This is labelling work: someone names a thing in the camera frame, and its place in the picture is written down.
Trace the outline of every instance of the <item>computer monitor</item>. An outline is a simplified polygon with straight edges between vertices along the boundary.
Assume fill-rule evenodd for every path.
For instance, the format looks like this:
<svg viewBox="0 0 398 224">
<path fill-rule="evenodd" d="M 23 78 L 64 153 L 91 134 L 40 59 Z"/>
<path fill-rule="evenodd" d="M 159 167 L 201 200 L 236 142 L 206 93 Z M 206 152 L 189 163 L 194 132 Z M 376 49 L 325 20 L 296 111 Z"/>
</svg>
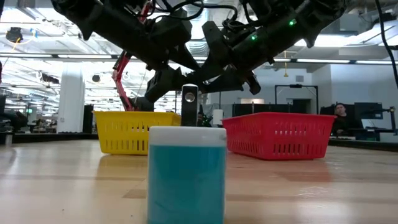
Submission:
<svg viewBox="0 0 398 224">
<path fill-rule="evenodd" d="M 383 107 L 381 103 L 355 103 L 355 118 L 383 119 Z"/>
</svg>

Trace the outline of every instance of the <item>desk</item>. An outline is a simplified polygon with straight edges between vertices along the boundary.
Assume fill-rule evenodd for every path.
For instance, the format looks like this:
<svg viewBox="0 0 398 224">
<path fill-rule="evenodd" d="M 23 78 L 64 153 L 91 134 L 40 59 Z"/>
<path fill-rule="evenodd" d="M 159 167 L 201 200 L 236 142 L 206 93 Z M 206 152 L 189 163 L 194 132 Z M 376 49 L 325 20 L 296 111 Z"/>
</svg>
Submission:
<svg viewBox="0 0 398 224">
<path fill-rule="evenodd" d="M 228 153 L 225 223 L 396 224 L 397 168 L 397 153 L 340 147 L 314 161 Z M 104 155 L 98 141 L 0 148 L 2 223 L 144 224 L 146 178 L 146 156 Z"/>
</svg>

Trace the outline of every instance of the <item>lens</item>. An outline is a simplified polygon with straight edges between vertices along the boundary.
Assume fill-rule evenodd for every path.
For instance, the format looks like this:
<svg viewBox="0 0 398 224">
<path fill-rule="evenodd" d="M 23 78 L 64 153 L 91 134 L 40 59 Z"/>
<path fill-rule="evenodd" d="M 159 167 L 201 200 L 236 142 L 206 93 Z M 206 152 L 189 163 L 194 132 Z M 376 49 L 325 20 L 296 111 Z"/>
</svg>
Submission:
<svg viewBox="0 0 398 224">
<path fill-rule="evenodd" d="M 193 93 L 187 93 L 185 94 L 185 100 L 188 103 L 192 103 L 195 100 L 195 95 Z"/>
</svg>

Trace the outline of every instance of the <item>blue liquid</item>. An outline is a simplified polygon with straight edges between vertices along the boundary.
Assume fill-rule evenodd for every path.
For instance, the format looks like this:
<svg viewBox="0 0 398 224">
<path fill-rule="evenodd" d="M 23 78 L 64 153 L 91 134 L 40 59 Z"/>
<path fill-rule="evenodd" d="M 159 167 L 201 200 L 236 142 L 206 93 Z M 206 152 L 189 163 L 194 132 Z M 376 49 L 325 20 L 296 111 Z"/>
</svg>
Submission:
<svg viewBox="0 0 398 224">
<path fill-rule="evenodd" d="M 150 146 L 148 224 L 222 224 L 225 147 Z"/>
</svg>

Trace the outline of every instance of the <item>blue container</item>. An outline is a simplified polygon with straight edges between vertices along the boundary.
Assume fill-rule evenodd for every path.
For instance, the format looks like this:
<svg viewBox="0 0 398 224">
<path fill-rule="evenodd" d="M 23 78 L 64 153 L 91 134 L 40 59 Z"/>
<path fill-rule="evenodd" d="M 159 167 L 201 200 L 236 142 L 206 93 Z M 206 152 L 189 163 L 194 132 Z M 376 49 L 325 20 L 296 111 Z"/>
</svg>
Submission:
<svg viewBox="0 0 398 224">
<path fill-rule="evenodd" d="M 149 136 L 148 224 L 222 224 L 226 131 L 153 127 Z"/>
</svg>

